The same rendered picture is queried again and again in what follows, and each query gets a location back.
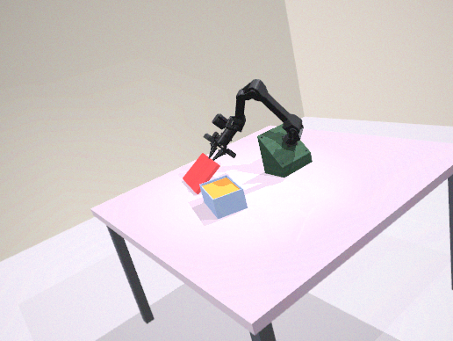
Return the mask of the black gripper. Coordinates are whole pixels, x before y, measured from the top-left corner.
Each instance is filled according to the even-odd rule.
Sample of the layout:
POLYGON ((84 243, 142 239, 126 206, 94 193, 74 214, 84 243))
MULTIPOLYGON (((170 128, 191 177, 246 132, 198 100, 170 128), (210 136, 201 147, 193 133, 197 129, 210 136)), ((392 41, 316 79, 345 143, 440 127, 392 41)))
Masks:
POLYGON ((210 151, 208 159, 210 159, 212 157, 212 155, 214 154, 214 152, 217 150, 217 146, 220 147, 220 149, 218 150, 218 153, 212 159, 213 161, 216 160, 217 158, 219 158, 223 155, 227 155, 227 154, 230 155, 233 159, 236 157, 236 153, 234 153, 231 149, 227 149, 227 145, 230 141, 232 141, 233 137, 230 136, 229 134, 225 133, 224 131, 223 131, 223 133, 221 133, 221 136, 216 141, 215 141, 215 138, 213 138, 209 134, 205 134, 204 138, 206 138, 207 141, 211 142, 210 143, 211 151, 210 151), (223 147, 221 147, 221 146, 223 146, 223 147))

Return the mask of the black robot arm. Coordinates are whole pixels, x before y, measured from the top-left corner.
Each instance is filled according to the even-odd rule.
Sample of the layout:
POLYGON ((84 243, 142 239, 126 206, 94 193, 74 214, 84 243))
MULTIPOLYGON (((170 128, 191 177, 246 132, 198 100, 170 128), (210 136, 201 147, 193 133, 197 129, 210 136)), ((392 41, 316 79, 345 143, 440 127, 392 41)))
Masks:
POLYGON ((222 114, 217 114, 212 120, 212 124, 220 128, 225 128, 224 132, 234 137, 236 132, 241 132, 245 122, 244 115, 245 100, 253 99, 266 105, 282 122, 282 128, 287 132, 282 138, 287 147, 298 145, 301 139, 304 126, 302 119, 295 114, 288 113, 269 93, 265 84, 260 79, 254 79, 244 88, 240 89, 236 95, 235 116, 225 118, 222 114), (233 122, 233 123, 232 123, 233 122))

